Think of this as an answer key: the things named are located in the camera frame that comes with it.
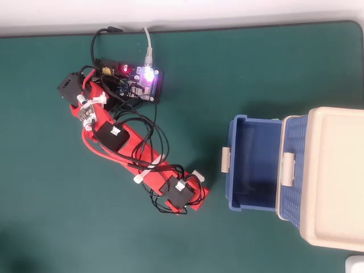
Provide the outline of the red gripper body black motor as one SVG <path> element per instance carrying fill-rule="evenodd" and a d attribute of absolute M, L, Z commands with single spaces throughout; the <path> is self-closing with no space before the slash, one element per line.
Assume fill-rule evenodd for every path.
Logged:
<path fill-rule="evenodd" d="M 205 177 L 194 170 L 192 173 L 185 172 L 184 181 L 187 189 L 193 192 L 193 196 L 187 202 L 185 207 L 191 207 L 193 210 L 199 210 L 204 200 L 207 198 L 210 190 L 204 185 Z"/>

